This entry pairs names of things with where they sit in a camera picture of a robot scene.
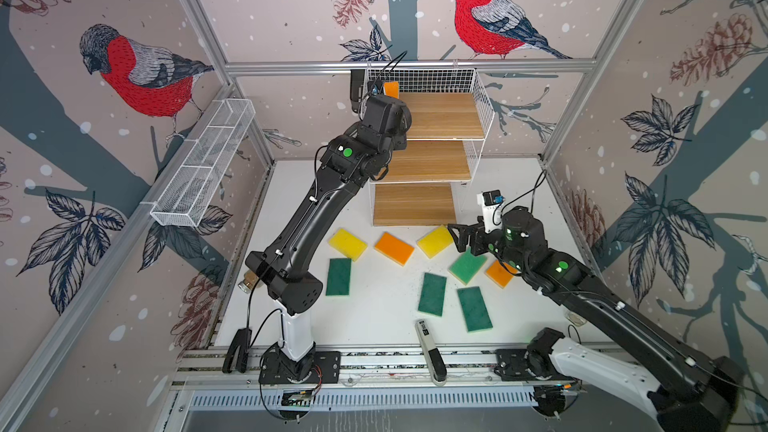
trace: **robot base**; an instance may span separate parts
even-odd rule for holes
[[[272,348],[264,354],[259,383],[262,385],[317,384],[320,378],[314,367],[322,371],[324,384],[339,383],[341,352],[317,352],[314,348],[298,362],[290,360],[282,350]]]

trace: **bird illustration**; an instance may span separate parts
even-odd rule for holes
[[[559,59],[570,59],[549,46],[525,17],[525,11],[511,0],[456,0],[456,33],[475,51],[499,54],[503,59],[513,50],[539,49]]]
[[[214,68],[185,59],[164,47],[146,46],[120,35],[114,28],[97,24],[80,39],[80,53],[88,73],[99,71],[104,80],[136,112],[150,117],[173,117],[192,100],[197,79]]]

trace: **shelf unit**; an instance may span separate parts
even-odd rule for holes
[[[366,69],[365,84],[380,71]],[[385,72],[385,80],[398,82],[400,99],[411,111],[412,124],[408,147],[392,154],[389,173],[383,180],[370,182],[373,225],[454,223],[451,183],[472,181],[493,121],[485,86],[475,69],[457,67],[398,67]]]

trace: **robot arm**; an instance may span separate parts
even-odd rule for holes
[[[478,217],[474,226],[451,224],[448,230],[460,252],[469,246],[474,255],[490,252],[512,265],[538,293],[581,315],[643,366],[545,329],[528,346],[537,375],[557,371],[586,380],[656,417],[667,431],[725,430],[738,400],[737,388],[728,382],[744,378],[732,360],[711,360],[677,340],[621,301],[586,265],[549,248],[542,223],[526,207],[505,213],[500,228],[486,232],[486,225]]]

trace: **yellow sponge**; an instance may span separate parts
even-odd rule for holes
[[[411,254],[413,254],[412,245],[406,244],[388,232],[384,232],[384,235],[382,235],[373,248],[400,265],[405,265],[411,257]]]
[[[360,258],[360,255],[362,255],[366,250],[366,247],[368,247],[368,244],[343,228],[340,228],[339,231],[329,239],[328,243],[341,254],[344,254],[354,261]]]
[[[437,227],[435,230],[420,238],[416,245],[427,257],[432,258],[453,244],[453,237],[446,226]]]

